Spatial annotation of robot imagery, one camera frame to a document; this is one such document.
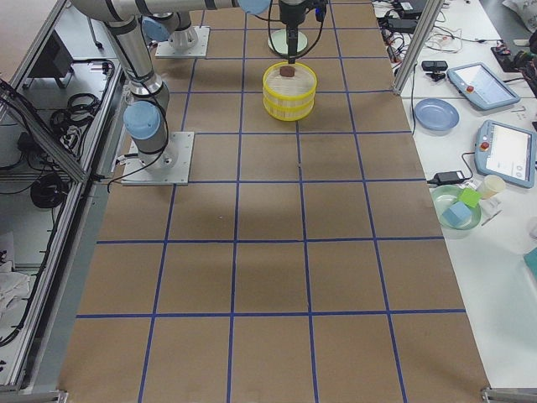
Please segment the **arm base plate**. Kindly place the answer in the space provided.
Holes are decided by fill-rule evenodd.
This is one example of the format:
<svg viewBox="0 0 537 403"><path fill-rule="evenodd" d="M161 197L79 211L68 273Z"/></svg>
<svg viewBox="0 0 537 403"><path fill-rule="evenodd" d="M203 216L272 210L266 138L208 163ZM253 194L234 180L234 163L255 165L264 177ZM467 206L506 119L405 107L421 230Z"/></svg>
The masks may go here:
<svg viewBox="0 0 537 403"><path fill-rule="evenodd" d="M160 42L155 52L158 59L205 58L210 35L209 26L190 26L177 30L165 42Z"/></svg>
<svg viewBox="0 0 537 403"><path fill-rule="evenodd" d="M194 132L172 132L164 153L149 168L146 165L151 163L156 155L150 157L141 154L128 159L121 183L127 186L187 185L194 142ZM129 152L138 154L138 148L133 140Z"/></svg>

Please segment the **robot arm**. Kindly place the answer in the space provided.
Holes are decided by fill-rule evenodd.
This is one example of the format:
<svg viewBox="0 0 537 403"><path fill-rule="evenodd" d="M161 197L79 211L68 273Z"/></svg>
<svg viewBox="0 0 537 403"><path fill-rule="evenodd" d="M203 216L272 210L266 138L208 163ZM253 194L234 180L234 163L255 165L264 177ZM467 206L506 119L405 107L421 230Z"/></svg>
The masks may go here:
<svg viewBox="0 0 537 403"><path fill-rule="evenodd" d="M172 36L189 32L190 12L240 8L246 14L259 16L270 13L270 1L74 1L73 6L88 18L101 22L122 68L130 80L129 91L137 102L152 98L161 118L166 114L167 102L158 101L160 92L168 93L162 78L154 71L145 38L153 25L158 35ZM307 13L314 10L320 26L324 25L326 1L279 1L279 21L285 26L285 60L283 71L290 72L296 61L310 52L300 51L299 26Z"/></svg>

